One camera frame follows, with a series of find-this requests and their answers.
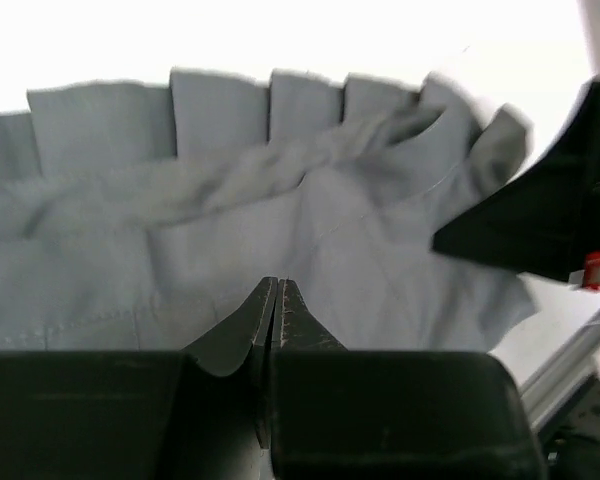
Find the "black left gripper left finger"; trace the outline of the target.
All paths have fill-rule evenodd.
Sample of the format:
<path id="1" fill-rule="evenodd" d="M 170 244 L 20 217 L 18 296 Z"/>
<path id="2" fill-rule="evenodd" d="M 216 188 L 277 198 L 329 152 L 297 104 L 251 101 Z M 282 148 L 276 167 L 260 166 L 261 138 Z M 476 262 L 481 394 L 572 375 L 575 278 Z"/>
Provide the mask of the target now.
<path id="1" fill-rule="evenodd" d="M 278 282 L 179 351 L 0 352 L 0 479 L 256 479 Z"/>

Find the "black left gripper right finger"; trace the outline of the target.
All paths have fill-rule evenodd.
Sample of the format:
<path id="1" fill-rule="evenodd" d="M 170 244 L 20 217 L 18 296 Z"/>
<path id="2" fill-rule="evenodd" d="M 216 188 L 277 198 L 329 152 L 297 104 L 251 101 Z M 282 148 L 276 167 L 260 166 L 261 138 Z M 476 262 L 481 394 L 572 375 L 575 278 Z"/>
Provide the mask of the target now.
<path id="1" fill-rule="evenodd" d="M 271 349 L 279 479 L 543 479 L 509 371 L 476 352 L 343 348 L 282 281 Z"/>

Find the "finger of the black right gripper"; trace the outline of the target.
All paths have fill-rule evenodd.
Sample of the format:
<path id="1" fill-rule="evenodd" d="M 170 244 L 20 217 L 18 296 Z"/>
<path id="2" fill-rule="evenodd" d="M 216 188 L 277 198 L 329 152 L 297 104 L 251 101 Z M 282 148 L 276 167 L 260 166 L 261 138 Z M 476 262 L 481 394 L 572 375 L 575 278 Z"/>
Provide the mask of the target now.
<path id="1" fill-rule="evenodd" d="M 439 229 L 433 248 L 600 290 L 600 79 L 544 156 Z"/>

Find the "grey pleated skirt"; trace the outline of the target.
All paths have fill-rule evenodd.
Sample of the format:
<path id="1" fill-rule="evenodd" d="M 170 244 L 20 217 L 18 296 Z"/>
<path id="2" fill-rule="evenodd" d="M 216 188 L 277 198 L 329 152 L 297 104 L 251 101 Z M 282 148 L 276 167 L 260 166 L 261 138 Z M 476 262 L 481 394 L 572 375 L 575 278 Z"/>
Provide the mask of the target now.
<path id="1" fill-rule="evenodd" d="M 33 90 L 0 116 L 0 349 L 179 348 L 265 276 L 345 346 L 488 351 L 535 312 L 434 233 L 526 155 L 508 108 L 371 78 L 173 71 Z"/>

